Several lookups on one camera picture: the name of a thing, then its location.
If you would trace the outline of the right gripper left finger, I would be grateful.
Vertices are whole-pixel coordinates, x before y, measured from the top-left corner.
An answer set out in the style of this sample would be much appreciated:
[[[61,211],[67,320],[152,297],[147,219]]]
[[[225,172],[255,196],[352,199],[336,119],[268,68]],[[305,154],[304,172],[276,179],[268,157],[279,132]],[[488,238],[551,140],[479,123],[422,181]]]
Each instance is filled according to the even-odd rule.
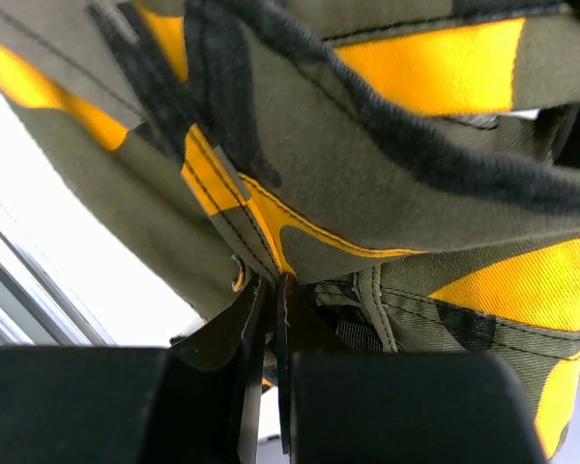
[[[168,348],[0,347],[0,463],[252,463],[269,287]]]

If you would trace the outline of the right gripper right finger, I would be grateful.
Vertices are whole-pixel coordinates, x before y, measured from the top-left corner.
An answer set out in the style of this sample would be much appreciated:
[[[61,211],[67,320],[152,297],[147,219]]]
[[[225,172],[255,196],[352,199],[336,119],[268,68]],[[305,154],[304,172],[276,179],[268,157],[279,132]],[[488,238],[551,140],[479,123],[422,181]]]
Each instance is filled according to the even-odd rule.
[[[488,354],[359,352],[296,279],[276,303],[279,418],[294,463],[541,463],[514,372]]]

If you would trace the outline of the yellow green camouflage trousers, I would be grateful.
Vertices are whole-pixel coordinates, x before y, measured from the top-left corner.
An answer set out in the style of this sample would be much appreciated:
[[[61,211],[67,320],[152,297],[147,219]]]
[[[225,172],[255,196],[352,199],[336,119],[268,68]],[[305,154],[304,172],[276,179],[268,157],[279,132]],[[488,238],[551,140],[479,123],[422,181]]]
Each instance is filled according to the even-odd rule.
[[[0,1],[0,93],[210,323],[279,280],[350,348],[515,374],[544,455],[580,373],[580,1]]]

